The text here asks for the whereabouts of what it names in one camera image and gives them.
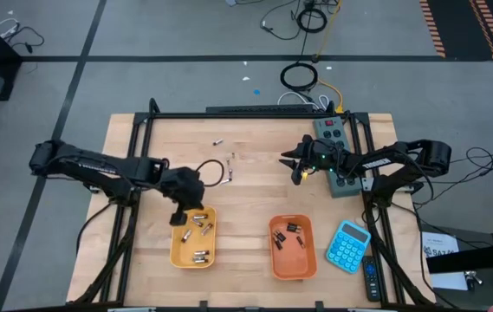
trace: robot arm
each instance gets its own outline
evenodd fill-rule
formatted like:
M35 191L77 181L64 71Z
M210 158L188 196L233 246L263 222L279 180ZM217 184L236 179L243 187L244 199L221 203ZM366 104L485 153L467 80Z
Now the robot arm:
M418 156L412 159L408 156L410 153L416 153ZM377 151L359 155L335 145L332 140L313 140L311 136L304 135L295 150L281 155L299 159L298 162L280 159L284 165L292 168L291 178L295 185L300 184L308 169L335 171L344 179L352 179L361 176L367 170L392 163L402 164L404 166L391 175L375 177L369 191L375 204L388 207L392 195L400 187L409 185L424 175L434 178L448 173L451 148L439 141L417 140L396 142Z
M185 223L183 211L204 208L204 183L200 181L199 173L188 167L169 169L167 159L120 159L49 140L36 145L29 167L36 176L47 178L50 174L64 174L88 188L97 187L117 205L133 205L141 191L157 190L178 203L171 225Z

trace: wooden table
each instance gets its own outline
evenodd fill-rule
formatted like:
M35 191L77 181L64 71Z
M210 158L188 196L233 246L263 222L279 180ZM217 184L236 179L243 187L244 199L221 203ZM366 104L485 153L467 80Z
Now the wooden table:
M390 114L370 114L370 121L375 148L397 140ZM126 157L132 122L132 114L112 115L105 154ZM361 126L359 132L360 141L365 142ZM295 186L290 169L277 161L280 153L295 148L305 133L314 135L312 120L155 120L149 156L166 157L172 167L196 168L204 160L224 161L235 153L236 158L231 161L233 181L205 191L204 204L217 210L217 256L205 270L178 269L170 264L169 218L176 205L156 191L142 194L125 305L196 307L199 301L207 300L211 307L313 308L315 301L323 301L329 308L378 307L378 302L366 299L362 273L348 274L324 257L341 221L350 220L365 227L361 196L332 199L323 173ZM347 136L352 146L348 130ZM211 143L217 139L224 139L224 143L213 146ZM381 172L397 169L392 165L383 167ZM202 169L200 178L212 183L219 174L218 166L209 165ZM106 202L105 196L93 195L88 217ZM397 193L394 202L412 206L407 194ZM314 278L303 282L277 280L270 268L269 220L288 213L306 214L314 226L318 271ZM106 262L114 214L114 208L106 211L84 232L68 300L80 296ZM391 207L389 217L399 264L424 296L435 301L421 277L414 216ZM383 264L389 300L394 302L390 270L384 261ZM112 289L116 289L119 273L118 267ZM426 265L425 274L429 281ZM112 290L110 298L115 298L114 293Z

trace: yellow cable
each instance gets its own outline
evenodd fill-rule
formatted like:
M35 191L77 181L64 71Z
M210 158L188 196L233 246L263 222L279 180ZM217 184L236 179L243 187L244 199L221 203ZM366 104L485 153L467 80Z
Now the yellow cable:
M333 91L335 91L338 95L339 95L339 106L336 107L335 109L335 112L340 114L340 113L344 113L344 107L342 106L342 93L341 91L338 89L338 88L335 88L334 86L324 82L323 80L321 79L317 79L317 81L322 84L323 86L327 87L327 88L331 88L333 89Z
M323 49L325 48L325 46L327 45L327 38L329 35L329 31L331 30L331 28L333 28L334 19L336 18L337 13L339 13L339 10L341 9L341 5L342 5L342 0L339 0L338 3L336 4L336 8L334 9L333 16L331 16L331 20L329 21L329 25L327 26L327 29L325 29L325 36L323 37L323 44L321 45L321 48L319 49L319 51L317 52L317 55L316 55L318 58L319 58L319 55L321 55L321 52L323 52Z

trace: blue calculator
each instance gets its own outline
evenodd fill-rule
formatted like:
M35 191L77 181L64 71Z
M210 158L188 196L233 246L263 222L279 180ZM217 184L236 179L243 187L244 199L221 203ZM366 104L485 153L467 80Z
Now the blue calculator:
M327 250L327 260L348 273L356 273L371 234L350 221L343 221Z

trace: black remote control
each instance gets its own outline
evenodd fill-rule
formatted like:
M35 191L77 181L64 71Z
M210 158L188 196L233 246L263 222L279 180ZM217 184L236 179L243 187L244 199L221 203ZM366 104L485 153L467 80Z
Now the black remote control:
M377 302L381 300L379 292L379 282L377 277L377 267L373 256L364 256L361 258L361 264L364 268L364 278L366 280L367 300Z

